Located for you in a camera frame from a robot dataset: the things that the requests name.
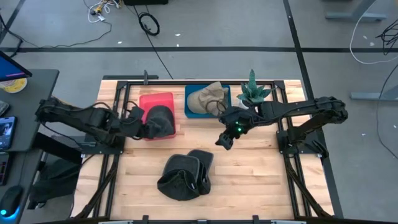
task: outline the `succulent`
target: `succulent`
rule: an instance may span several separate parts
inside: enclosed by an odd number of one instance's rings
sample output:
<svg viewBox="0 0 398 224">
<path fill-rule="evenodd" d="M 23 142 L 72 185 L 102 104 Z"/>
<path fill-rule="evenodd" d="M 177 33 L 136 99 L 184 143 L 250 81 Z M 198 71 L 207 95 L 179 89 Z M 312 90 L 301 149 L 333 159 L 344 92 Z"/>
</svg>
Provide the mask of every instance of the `succulent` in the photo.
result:
<svg viewBox="0 0 398 224">
<path fill-rule="evenodd" d="M 249 83 L 242 83 L 242 94 L 238 95 L 238 99 L 251 103 L 261 103 L 271 91 L 270 89 L 264 89 L 264 86 L 257 87 L 256 75 L 252 69 L 249 75 Z"/>
</svg>

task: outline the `white cable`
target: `white cable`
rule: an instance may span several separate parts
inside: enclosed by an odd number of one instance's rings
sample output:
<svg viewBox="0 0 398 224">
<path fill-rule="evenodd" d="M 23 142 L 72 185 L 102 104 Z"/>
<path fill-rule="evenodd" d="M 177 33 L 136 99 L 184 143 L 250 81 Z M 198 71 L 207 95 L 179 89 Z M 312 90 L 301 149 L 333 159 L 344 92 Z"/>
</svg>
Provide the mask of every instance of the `white cable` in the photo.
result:
<svg viewBox="0 0 398 224">
<path fill-rule="evenodd" d="M 392 59 L 390 59 L 390 60 L 382 60 L 382 61 L 378 61 L 378 62 L 363 62 L 363 61 L 361 61 L 360 59 L 358 59 L 358 58 L 355 57 L 354 52 L 353 52 L 353 50 L 351 49 L 351 46 L 352 46 L 352 44 L 353 44 L 353 39 L 354 39 L 356 27 L 358 26 L 358 24 L 359 24 L 360 20 L 362 19 L 362 17 L 363 17 L 363 16 L 365 15 L 365 13 L 373 6 L 374 3 L 375 3 L 375 1 L 374 1 L 374 2 L 368 7 L 368 9 L 362 14 L 362 16 L 358 19 L 358 22 L 356 22 L 356 25 L 355 25 L 354 31 L 353 31 L 353 35 L 351 36 L 351 41 L 349 42 L 349 51 L 351 52 L 351 55 L 353 55 L 353 57 L 355 58 L 355 60 L 356 60 L 357 62 L 359 62 L 359 63 L 361 63 L 361 64 L 364 64 L 364 65 L 374 65 L 374 64 L 377 64 L 377 63 L 391 62 L 391 61 L 393 61 L 393 60 L 395 60 L 395 59 L 398 58 L 398 56 L 396 56 L 396 57 L 394 57 L 394 58 L 392 58 Z"/>
<path fill-rule="evenodd" d="M 95 21 L 92 21 L 92 20 L 90 20 L 90 16 L 91 16 L 91 9 L 94 7 L 94 6 L 97 6 L 97 5 L 99 5 L 99 4 L 101 4 L 103 2 L 103 0 L 101 0 L 99 3 L 97 3 L 97 4 L 94 4 L 94 5 L 92 5 L 89 9 L 88 9 L 88 22 L 90 22 L 90 23 L 96 23 L 96 22 L 99 22 L 99 21 L 101 21 L 101 19 L 97 19 L 97 20 L 95 20 Z M 103 6 L 103 8 L 105 9 L 105 12 L 107 13 L 107 14 L 109 14 L 110 12 L 111 12 L 111 9 L 109 8 L 109 6 L 114 6 L 114 4 L 113 3 L 111 3 L 111 2 L 107 2 L 107 3 L 105 3 L 104 4 L 104 6 Z"/>
</svg>

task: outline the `gray floor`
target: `gray floor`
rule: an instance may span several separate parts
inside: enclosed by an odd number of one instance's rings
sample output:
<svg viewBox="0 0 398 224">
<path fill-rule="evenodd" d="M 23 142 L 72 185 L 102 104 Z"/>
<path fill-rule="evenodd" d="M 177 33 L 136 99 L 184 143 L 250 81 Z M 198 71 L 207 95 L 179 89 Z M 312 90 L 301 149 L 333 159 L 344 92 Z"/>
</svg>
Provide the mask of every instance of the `gray floor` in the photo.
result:
<svg viewBox="0 0 398 224">
<path fill-rule="evenodd" d="M 17 1 L 0 1 L 1 13 L 8 19 Z M 290 0 L 302 47 L 348 47 L 354 24 L 327 21 L 325 11 L 349 11 L 358 1 Z M 293 47 L 282 1 L 279 0 L 170 0 L 165 6 L 149 6 L 158 18 L 161 33 L 152 38 L 157 47 L 257 46 Z M 375 39 L 395 21 L 395 1 L 378 0 L 370 12 L 386 13 L 378 23 L 360 24 L 353 47 L 380 47 Z M 113 24 L 112 33 L 81 47 L 149 47 L 136 18 L 126 8 L 111 8 L 105 14 Z M 101 35 L 104 24 L 90 24 L 83 1 L 26 0 L 11 30 L 39 46 L 72 44 Z M 15 46 L 7 35 L 0 47 Z M 174 78 L 246 78 L 251 68 L 258 78 L 302 79 L 293 52 L 161 52 L 162 60 Z M 386 60 L 395 55 L 356 54 L 366 62 Z M 384 79 L 398 62 L 361 65 L 347 53 L 304 53 L 315 96 L 333 95 L 347 104 L 349 119 L 341 125 L 325 127 L 341 206 L 346 218 L 397 221 L 398 161 L 380 145 L 376 134 L 376 104 L 353 101 L 351 91 L 379 91 Z M 54 95 L 77 106 L 96 99 L 103 75 L 137 75 L 146 69 L 160 78 L 169 78 L 153 52 L 112 53 L 23 53 L 15 59 L 27 68 L 56 68 L 60 76 Z M 398 84 L 392 78 L 388 87 Z M 381 103 L 380 132 L 396 153 L 398 120 L 396 103 Z M 61 125 L 58 131 L 79 132 Z M 23 222 L 61 220 L 67 216 L 71 197 L 57 198 L 43 209 L 24 214 Z"/>
</svg>

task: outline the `smartphone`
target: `smartphone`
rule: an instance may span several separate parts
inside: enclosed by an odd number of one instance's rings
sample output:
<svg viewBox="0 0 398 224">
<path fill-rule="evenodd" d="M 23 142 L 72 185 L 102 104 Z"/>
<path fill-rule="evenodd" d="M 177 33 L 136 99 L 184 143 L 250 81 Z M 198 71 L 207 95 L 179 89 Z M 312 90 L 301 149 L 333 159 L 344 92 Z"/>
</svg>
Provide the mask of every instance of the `smartphone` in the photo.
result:
<svg viewBox="0 0 398 224">
<path fill-rule="evenodd" d="M 7 112 L 9 109 L 10 105 L 6 102 L 3 102 L 0 100 L 0 116 L 2 116 L 4 113 Z"/>
<path fill-rule="evenodd" d="M 14 135 L 16 117 L 0 118 L 0 151 L 11 147 L 12 136 Z"/>
</svg>

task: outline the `computer monitor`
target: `computer monitor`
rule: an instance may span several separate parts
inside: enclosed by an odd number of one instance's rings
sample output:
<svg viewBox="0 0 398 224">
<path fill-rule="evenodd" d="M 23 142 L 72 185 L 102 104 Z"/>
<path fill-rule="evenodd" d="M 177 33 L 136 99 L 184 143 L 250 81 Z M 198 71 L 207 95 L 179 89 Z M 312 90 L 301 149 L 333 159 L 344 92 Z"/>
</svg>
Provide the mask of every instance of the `computer monitor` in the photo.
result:
<svg viewBox="0 0 398 224">
<path fill-rule="evenodd" d="M 31 76 L 30 71 L 0 51 L 0 82 Z"/>
</svg>

